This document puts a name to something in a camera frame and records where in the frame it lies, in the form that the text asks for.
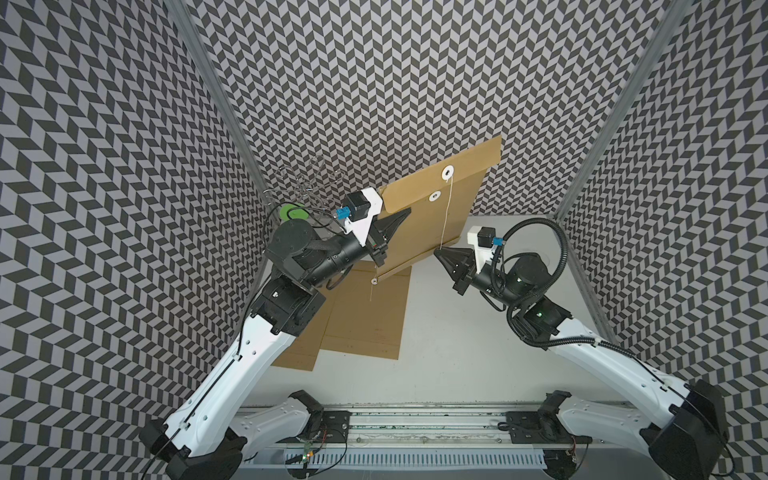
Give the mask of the brown file bag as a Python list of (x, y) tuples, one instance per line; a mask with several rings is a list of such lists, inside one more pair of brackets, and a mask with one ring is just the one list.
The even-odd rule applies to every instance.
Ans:
[(380, 189), (384, 218), (407, 209), (411, 213), (389, 241), (377, 282), (460, 239), (488, 170), (500, 163), (501, 150), (497, 136)]
[(334, 292), (323, 350), (367, 357), (399, 358), (411, 269), (384, 280), (375, 264), (362, 261)]
[(326, 300), (298, 338), (273, 362), (274, 367), (311, 372), (336, 301), (336, 291), (322, 291)]

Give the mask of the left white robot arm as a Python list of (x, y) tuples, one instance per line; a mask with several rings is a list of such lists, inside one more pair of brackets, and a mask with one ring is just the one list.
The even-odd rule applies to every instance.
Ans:
[(167, 419), (151, 419), (139, 438), (171, 479), (229, 479), (244, 458), (282, 440), (322, 438), (324, 407), (304, 390), (255, 414), (240, 409), (274, 361), (325, 303), (321, 287), (344, 279), (356, 262), (383, 265), (388, 244), (411, 211), (361, 220), (354, 233), (322, 239), (305, 219), (284, 222), (266, 254), (270, 279), (246, 307), (240, 331), (198, 389)]

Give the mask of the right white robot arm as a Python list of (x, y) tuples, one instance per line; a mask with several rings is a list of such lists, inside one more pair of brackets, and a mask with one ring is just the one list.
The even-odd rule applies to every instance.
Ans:
[(687, 383), (648, 366), (545, 296), (523, 312), (514, 331), (527, 345), (588, 371), (629, 404), (594, 403), (555, 390), (532, 419), (508, 414), (513, 442), (521, 442), (523, 435), (539, 435), (545, 443), (563, 437), (603, 440), (649, 457), (673, 479), (713, 476), (728, 451), (725, 404), (716, 387), (704, 380)]

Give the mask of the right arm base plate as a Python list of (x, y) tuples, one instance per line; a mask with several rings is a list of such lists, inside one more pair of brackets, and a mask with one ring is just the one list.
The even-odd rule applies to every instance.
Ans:
[(573, 446), (593, 442), (589, 436), (569, 433), (556, 417), (537, 411), (508, 411), (499, 429), (509, 434), (512, 444)]

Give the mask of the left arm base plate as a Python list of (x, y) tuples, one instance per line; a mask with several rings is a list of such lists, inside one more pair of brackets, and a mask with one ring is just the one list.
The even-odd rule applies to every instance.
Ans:
[(324, 410), (322, 413), (313, 413), (295, 439), (314, 444), (345, 444), (351, 427), (351, 416), (349, 410)]

